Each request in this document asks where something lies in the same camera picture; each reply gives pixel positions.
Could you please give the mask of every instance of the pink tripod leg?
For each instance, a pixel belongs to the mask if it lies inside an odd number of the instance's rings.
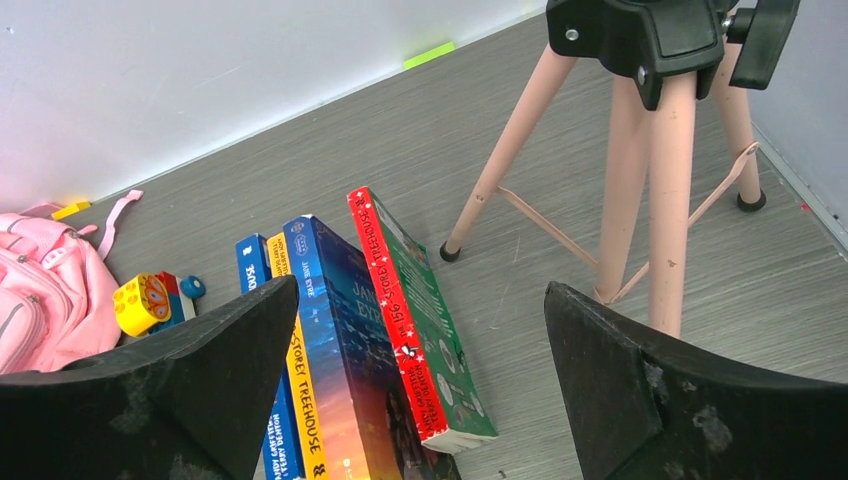
[[[483,168],[483,173],[462,209],[453,232],[447,242],[442,245],[442,258],[447,261],[457,259],[471,226],[495,193],[495,189],[509,171],[521,147],[530,137],[530,133],[539,123],[542,114],[547,110],[576,62],[576,58],[557,55],[551,50],[550,45],[545,47],[536,69],[533,70],[533,75],[524,88],[524,93],[521,94],[492,155]]]
[[[614,76],[604,213],[595,296],[611,303],[621,289],[648,169],[650,116],[633,79]]]
[[[748,92],[731,87],[730,76],[739,59],[740,45],[725,43],[724,59],[719,65],[713,80],[712,96],[715,100],[730,156],[737,158],[754,143],[754,130],[751,126],[751,112],[748,108]],[[736,181],[739,188],[739,207],[746,211],[756,211],[765,205],[765,195],[760,190],[760,177],[757,171],[757,159],[752,158]]]
[[[694,73],[666,78],[653,112],[650,160],[651,327],[680,337],[695,137]]]

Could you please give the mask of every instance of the blue toy wheel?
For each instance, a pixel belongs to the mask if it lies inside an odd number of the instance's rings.
[[[180,291],[186,297],[195,300],[206,294],[206,285],[194,275],[189,275],[180,281]]]

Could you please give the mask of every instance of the green tape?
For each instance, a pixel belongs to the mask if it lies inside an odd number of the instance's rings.
[[[403,62],[403,69],[409,70],[410,68],[415,68],[429,62],[430,60],[441,57],[442,55],[447,55],[454,50],[456,50],[456,47],[453,45],[453,42],[448,42]]]

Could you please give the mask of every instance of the tripod foot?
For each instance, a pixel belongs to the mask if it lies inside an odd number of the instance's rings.
[[[454,253],[449,253],[447,250],[445,250],[445,246],[447,244],[448,242],[442,244],[442,248],[439,249],[439,255],[442,257],[442,260],[448,263],[453,263],[459,258],[459,252],[462,251],[462,248],[460,247],[460,249]]]
[[[745,213],[753,213],[766,206],[766,194],[760,190],[760,199],[754,203],[742,200],[742,195],[736,195],[736,206]]]

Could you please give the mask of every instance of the gray floor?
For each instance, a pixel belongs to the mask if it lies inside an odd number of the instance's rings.
[[[544,44],[543,21],[525,22],[151,180],[109,265],[121,281],[157,269],[199,275],[209,287],[205,311],[238,294],[233,245],[249,233],[272,235],[313,213],[354,238],[345,194],[360,185],[373,187],[437,256]],[[593,252],[609,86],[596,63],[578,64],[505,181]],[[731,161],[709,102],[696,136],[693,203]],[[692,229],[683,336],[755,365],[848,381],[848,265],[762,170],[765,210],[742,214],[728,194]],[[102,223],[110,206],[101,202],[72,223]],[[634,249],[631,271],[647,255],[644,216]],[[589,291],[591,271],[502,199],[460,262],[434,265],[501,432],[458,456],[463,478],[580,478],[542,298],[550,280]],[[619,310],[643,320],[646,291],[643,281]]]

